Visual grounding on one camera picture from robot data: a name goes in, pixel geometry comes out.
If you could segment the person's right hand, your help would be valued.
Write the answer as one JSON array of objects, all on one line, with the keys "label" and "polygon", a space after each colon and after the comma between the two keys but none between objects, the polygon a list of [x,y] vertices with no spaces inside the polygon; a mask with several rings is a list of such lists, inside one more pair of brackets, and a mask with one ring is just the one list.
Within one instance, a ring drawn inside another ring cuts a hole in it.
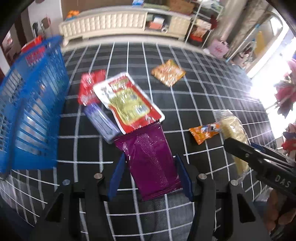
[{"label": "person's right hand", "polygon": [[294,217],[295,217],[295,208],[279,216],[278,193],[276,192],[276,190],[273,189],[269,195],[266,212],[264,214],[264,224],[266,226],[266,229],[269,232],[271,232],[276,227],[276,221],[278,221],[279,225],[286,225],[292,222]]}]

